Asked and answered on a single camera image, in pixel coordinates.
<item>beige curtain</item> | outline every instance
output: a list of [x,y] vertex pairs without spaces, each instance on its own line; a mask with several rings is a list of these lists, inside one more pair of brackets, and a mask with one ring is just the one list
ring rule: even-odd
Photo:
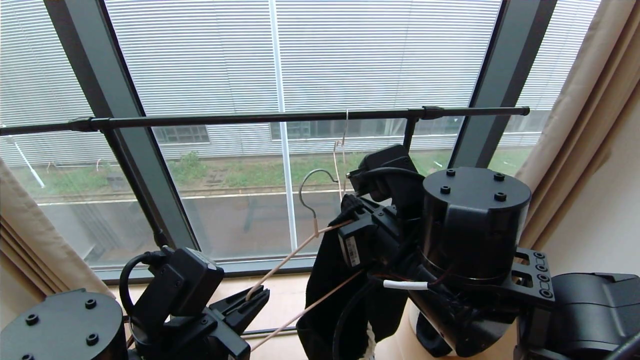
[[516,174],[533,196],[520,246],[540,249],[569,195],[602,161],[640,79],[640,4],[602,1],[538,144]]
[[[2,262],[3,325],[6,322],[5,302],[17,304],[12,311],[18,315],[34,301],[55,293],[86,288],[113,296],[107,286],[58,234],[36,202],[22,188],[9,168],[0,159],[0,261]],[[17,292],[7,286],[19,284],[20,299],[11,299]]]

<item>paved road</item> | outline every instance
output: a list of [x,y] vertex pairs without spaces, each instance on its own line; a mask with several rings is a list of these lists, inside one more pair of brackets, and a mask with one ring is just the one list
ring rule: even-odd
[[[291,251],[285,195],[185,199],[184,207],[203,251],[214,259],[288,254]],[[337,193],[311,193],[320,226],[339,211]],[[42,206],[58,231],[91,264],[124,263],[157,249],[137,202]],[[299,242],[312,227],[311,212],[295,198]],[[317,250],[319,241],[308,246]]]

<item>bolt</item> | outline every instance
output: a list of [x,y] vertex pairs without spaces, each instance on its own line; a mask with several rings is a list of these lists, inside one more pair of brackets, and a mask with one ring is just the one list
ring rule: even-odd
[[35,325],[35,324],[38,323],[39,318],[38,318],[38,315],[31,314],[31,315],[27,316],[25,321],[27,322],[27,325],[32,326],[32,325]]
[[552,297],[554,297],[554,294],[552,294],[551,291],[545,289],[540,290],[540,295],[546,297],[547,299],[551,299]]
[[86,307],[87,309],[93,309],[97,304],[98,303],[95,301],[95,299],[89,299],[84,302],[84,307]]
[[507,199],[507,194],[505,193],[495,193],[493,194],[493,198],[498,201],[505,201]]
[[95,344],[98,343],[98,334],[96,334],[95,332],[92,334],[89,334],[89,336],[86,337],[86,344],[89,346],[94,346]]

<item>green lawn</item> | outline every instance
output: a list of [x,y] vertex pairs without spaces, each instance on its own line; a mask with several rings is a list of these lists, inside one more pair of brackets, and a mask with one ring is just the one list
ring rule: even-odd
[[[490,169],[514,175],[525,161],[530,149],[499,149],[489,166]],[[338,169],[344,177],[344,171],[358,168],[364,153],[346,154],[347,165],[342,164],[342,154],[337,155]],[[450,150],[412,152],[411,157],[421,174],[446,168]],[[284,186],[282,159],[277,156],[264,158],[236,159],[200,159],[191,152],[179,161],[169,161],[168,166],[173,180],[181,190],[211,188],[244,188],[250,186]],[[333,156],[318,154],[314,156],[292,156],[291,177],[294,185],[302,182],[305,175],[315,168],[324,168],[332,174],[334,171]],[[13,169],[23,186],[33,195],[74,195],[82,193],[112,193],[107,175],[118,173],[117,166],[54,168],[38,168],[36,171],[46,187],[41,189],[27,168]],[[220,174],[223,179],[212,185],[208,180]],[[318,174],[307,181],[308,184],[328,184],[326,176]]]

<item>white corrugated siding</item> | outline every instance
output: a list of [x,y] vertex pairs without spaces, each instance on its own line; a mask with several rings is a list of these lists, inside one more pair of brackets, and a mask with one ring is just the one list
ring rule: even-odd
[[[41,0],[0,0],[1,120],[6,125],[91,115]],[[107,0],[149,115],[276,111],[266,0]],[[286,110],[407,108],[468,103],[499,7],[493,1],[277,0]],[[597,2],[560,0],[520,104],[550,108]],[[209,126],[211,143],[162,145],[167,158],[279,154],[267,124]],[[538,134],[505,134],[532,145]],[[452,147],[455,135],[416,136],[414,149]],[[98,133],[16,136],[30,161],[112,160]],[[400,141],[354,138],[348,150]],[[291,140],[292,153],[328,152],[333,140]],[[0,143],[11,165],[15,147]]]

